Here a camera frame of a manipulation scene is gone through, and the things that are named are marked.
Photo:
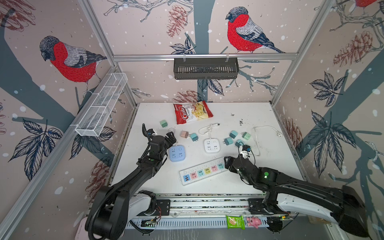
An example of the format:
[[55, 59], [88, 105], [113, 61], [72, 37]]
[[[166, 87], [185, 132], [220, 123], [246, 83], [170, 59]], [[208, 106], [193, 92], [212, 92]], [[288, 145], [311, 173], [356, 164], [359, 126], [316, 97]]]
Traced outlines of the black wall basket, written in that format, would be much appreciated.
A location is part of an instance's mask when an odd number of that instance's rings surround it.
[[239, 74], [237, 58], [186, 58], [174, 60], [176, 80], [230, 80]]

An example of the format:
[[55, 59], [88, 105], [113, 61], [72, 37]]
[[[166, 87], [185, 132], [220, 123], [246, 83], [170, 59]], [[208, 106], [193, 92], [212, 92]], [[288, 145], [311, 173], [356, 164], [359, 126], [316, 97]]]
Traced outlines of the red chips bag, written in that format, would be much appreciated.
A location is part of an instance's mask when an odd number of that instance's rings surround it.
[[213, 117], [213, 114], [205, 101], [174, 104], [174, 108], [177, 125], [183, 125]]

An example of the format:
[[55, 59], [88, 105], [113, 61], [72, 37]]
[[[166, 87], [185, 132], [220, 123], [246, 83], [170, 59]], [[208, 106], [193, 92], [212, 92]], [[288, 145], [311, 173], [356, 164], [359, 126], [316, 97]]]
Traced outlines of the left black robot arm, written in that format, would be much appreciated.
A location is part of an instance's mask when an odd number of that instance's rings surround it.
[[129, 205], [133, 196], [157, 174], [167, 160], [167, 150], [177, 142], [173, 132], [164, 137], [150, 136], [146, 130], [143, 134], [148, 139], [148, 145], [138, 159], [138, 167], [117, 184], [101, 187], [97, 192], [85, 225], [90, 240], [95, 240], [95, 236], [99, 236], [100, 240], [121, 237], [129, 221]]

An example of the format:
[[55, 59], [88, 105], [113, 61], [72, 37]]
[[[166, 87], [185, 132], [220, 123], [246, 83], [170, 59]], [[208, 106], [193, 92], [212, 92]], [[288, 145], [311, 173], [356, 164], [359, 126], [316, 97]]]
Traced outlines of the green snack packet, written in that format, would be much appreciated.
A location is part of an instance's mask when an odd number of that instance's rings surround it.
[[227, 229], [245, 229], [243, 216], [226, 216]]

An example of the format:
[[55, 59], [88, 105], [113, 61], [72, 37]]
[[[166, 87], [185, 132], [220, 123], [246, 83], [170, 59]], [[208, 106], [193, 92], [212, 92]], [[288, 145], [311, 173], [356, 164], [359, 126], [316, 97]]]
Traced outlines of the pink charger plug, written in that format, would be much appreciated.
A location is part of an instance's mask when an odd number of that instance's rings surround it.
[[182, 138], [187, 139], [187, 138], [190, 136], [190, 134], [189, 134], [189, 132], [187, 132], [187, 131], [181, 131], [180, 136], [181, 136]]

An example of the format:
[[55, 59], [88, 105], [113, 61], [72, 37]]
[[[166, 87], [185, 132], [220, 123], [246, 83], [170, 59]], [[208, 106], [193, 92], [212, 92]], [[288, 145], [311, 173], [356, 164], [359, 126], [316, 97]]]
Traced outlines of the teal charger beside pink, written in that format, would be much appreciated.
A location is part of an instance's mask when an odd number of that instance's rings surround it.
[[198, 135], [196, 133], [190, 134], [190, 137], [191, 137], [193, 142], [196, 142], [199, 139], [199, 137], [198, 137]]

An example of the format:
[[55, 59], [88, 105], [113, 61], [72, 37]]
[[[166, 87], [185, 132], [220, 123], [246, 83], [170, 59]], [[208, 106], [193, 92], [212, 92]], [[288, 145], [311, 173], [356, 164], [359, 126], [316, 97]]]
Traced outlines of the light green charger right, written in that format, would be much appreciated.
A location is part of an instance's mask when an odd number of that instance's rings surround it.
[[248, 132], [243, 132], [242, 133], [242, 138], [244, 139], [244, 140], [246, 140], [246, 141], [248, 141], [250, 138], [251, 138], [251, 134], [250, 133], [248, 133]]

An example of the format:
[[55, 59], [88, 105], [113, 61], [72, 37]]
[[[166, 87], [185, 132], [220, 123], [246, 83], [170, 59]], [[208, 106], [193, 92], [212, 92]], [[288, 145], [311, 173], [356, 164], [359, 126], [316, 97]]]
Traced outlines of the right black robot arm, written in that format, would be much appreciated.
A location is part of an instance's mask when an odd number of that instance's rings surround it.
[[366, 206], [355, 189], [324, 187], [298, 180], [271, 168], [259, 168], [241, 155], [225, 157], [224, 162], [227, 170], [265, 193], [263, 200], [249, 200], [252, 215], [297, 212], [338, 224], [340, 229], [357, 237], [370, 236]]

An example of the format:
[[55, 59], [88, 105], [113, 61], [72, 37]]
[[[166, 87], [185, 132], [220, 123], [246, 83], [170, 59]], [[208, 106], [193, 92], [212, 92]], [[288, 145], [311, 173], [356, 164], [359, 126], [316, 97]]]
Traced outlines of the pink tray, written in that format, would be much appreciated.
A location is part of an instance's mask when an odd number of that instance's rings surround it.
[[88, 232], [85, 230], [86, 219], [80, 221], [74, 240], [89, 240]]

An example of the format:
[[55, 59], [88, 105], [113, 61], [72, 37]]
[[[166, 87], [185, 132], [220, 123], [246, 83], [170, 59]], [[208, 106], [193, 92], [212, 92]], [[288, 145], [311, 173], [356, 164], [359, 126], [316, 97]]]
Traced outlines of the light green charger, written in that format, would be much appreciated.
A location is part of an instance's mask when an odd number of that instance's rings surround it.
[[244, 139], [244, 140], [246, 140], [246, 141], [248, 141], [250, 138], [251, 138], [251, 134], [250, 133], [248, 133], [248, 132], [243, 132], [242, 133], [242, 138]]
[[161, 120], [160, 124], [161, 124], [162, 128], [166, 128], [168, 126], [168, 123], [166, 120]]

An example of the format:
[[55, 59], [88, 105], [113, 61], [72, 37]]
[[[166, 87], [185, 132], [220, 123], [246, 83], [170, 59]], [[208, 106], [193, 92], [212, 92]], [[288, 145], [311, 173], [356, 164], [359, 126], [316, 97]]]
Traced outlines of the white square power socket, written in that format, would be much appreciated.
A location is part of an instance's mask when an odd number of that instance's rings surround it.
[[218, 153], [221, 150], [219, 140], [215, 138], [205, 139], [204, 149], [207, 154]]

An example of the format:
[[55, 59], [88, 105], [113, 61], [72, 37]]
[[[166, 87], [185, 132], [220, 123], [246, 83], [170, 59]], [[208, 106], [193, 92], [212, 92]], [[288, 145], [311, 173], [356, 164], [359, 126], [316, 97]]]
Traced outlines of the light green charger far left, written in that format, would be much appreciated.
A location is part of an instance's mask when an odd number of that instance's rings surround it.
[[161, 124], [162, 128], [166, 128], [168, 126], [168, 123], [166, 120], [161, 120], [160, 124]]

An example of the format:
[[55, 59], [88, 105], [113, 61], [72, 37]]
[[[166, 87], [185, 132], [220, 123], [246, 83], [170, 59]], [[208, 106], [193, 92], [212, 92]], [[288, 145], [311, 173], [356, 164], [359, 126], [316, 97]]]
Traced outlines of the pink pig toy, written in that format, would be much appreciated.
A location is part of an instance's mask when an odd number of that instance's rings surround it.
[[260, 225], [262, 225], [262, 221], [256, 217], [247, 217], [247, 226], [258, 229]]

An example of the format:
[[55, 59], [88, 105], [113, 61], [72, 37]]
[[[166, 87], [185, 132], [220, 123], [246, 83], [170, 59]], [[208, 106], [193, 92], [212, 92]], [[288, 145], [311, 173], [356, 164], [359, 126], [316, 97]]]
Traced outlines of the teal charger plug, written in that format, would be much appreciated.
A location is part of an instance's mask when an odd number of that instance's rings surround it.
[[237, 140], [236, 142], [235, 142], [235, 146], [237, 147], [237, 148], [239, 148], [240, 146], [243, 146], [244, 145], [244, 142], [242, 141], [242, 140]]
[[238, 136], [238, 132], [237, 131], [231, 131], [229, 136], [232, 138], [232, 139], [235, 139], [237, 136]]
[[226, 146], [232, 145], [234, 143], [233, 139], [231, 137], [225, 138], [224, 143]]

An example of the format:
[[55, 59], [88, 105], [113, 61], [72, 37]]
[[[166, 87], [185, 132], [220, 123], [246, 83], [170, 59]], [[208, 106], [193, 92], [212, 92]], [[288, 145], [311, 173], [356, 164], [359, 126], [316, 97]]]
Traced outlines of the long white power strip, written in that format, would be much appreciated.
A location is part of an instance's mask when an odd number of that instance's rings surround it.
[[179, 172], [183, 186], [226, 172], [224, 158], [217, 158]]

